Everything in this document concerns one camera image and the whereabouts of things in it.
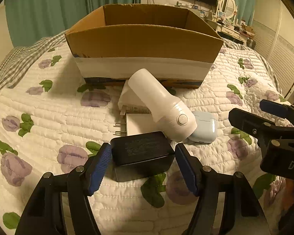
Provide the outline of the white dressing table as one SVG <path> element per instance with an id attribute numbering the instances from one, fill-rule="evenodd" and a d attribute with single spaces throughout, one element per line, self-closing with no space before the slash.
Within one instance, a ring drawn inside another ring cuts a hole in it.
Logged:
<path id="1" fill-rule="evenodd" d="M 250 47 L 251 49 L 255 49 L 255 41 L 249 38 L 247 35 L 244 35 L 235 29 L 230 27 L 226 27 L 224 24 L 220 24 L 213 20 L 204 19 L 204 21 L 213 28 L 213 30 L 220 35 L 222 38 L 231 40 L 235 43 L 242 44 L 244 46 Z"/>

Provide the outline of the grey checked bed sheet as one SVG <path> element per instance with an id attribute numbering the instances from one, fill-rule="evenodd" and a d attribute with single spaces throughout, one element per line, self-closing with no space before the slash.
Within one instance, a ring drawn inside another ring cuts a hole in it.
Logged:
<path id="1" fill-rule="evenodd" d="M 66 42 L 65 33 L 44 37 L 28 47 L 16 47 L 0 64 L 0 91 L 14 88 L 29 68 L 48 50 Z"/>

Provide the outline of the white louvred wardrobe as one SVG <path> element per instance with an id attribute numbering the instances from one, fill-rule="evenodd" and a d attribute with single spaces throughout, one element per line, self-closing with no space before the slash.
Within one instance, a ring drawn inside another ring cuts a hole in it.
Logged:
<path id="1" fill-rule="evenodd" d="M 284 96 L 294 87 L 294 19 L 281 0 L 256 0 L 255 50 L 272 67 Z"/>

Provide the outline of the light blue earbuds case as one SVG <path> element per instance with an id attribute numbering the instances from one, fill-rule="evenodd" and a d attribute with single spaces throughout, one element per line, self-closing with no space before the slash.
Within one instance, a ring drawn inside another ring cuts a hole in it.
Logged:
<path id="1" fill-rule="evenodd" d="M 193 111 L 197 128 L 189 139 L 198 143 L 210 144 L 217 138 L 217 121 L 211 113 Z"/>

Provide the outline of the black power adapter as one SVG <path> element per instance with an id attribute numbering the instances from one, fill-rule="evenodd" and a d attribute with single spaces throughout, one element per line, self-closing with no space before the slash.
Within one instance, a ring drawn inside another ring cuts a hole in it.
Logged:
<path id="1" fill-rule="evenodd" d="M 110 145 L 118 182 L 164 173 L 175 158 L 175 151 L 161 131 L 113 138 Z"/>

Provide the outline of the brown cardboard box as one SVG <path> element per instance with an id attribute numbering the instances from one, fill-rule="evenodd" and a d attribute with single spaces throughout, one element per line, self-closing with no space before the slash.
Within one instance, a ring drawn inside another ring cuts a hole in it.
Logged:
<path id="1" fill-rule="evenodd" d="M 65 32 L 85 82 L 123 85 L 148 70 L 166 87 L 197 89 L 223 39 L 188 9 L 152 4 L 108 4 Z"/>

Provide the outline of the white plug charger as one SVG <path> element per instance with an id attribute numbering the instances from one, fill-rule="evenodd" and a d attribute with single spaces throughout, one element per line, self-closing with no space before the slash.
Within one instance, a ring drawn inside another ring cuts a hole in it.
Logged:
<path id="1" fill-rule="evenodd" d="M 141 99 L 129 87 L 128 80 L 125 81 L 121 95 L 118 100 L 120 115 L 125 114 L 150 114 L 150 110 L 141 101 Z"/>

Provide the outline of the white vanity mirror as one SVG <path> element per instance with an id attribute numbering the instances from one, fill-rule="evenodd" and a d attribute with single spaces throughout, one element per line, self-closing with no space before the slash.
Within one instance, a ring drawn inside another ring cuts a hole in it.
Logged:
<path id="1" fill-rule="evenodd" d="M 218 12 L 222 12 L 226 20 L 232 19 L 237 13 L 235 0 L 219 0 Z"/>

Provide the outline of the teal curtain left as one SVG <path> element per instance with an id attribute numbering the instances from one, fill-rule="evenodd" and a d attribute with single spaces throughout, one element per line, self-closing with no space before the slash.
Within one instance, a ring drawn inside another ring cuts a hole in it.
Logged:
<path id="1" fill-rule="evenodd" d="M 69 29 L 105 4 L 141 0 L 5 0 L 7 25 L 14 47 L 30 46 L 43 37 Z"/>

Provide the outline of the white handheld device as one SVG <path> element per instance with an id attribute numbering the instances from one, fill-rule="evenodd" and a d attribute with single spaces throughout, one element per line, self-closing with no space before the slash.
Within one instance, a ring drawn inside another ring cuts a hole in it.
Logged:
<path id="1" fill-rule="evenodd" d="M 135 72 L 128 85 L 150 110 L 158 129 L 172 141 L 182 142 L 196 130 L 195 116 L 187 105 L 170 94 L 148 70 Z"/>

